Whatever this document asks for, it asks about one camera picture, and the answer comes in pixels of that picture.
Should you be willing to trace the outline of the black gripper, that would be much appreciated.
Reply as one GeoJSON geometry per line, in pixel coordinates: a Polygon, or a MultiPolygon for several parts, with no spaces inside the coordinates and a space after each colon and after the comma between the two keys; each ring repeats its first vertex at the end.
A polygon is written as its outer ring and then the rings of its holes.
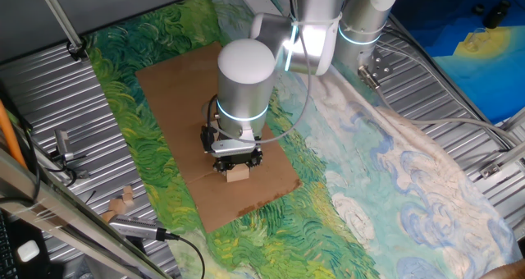
{"type": "Polygon", "coordinates": [[[259,144],[248,144],[225,137],[212,126],[201,127],[200,139],[204,152],[216,159],[213,164],[216,172],[225,173],[240,164],[252,168],[262,163],[263,151],[259,144]]]}

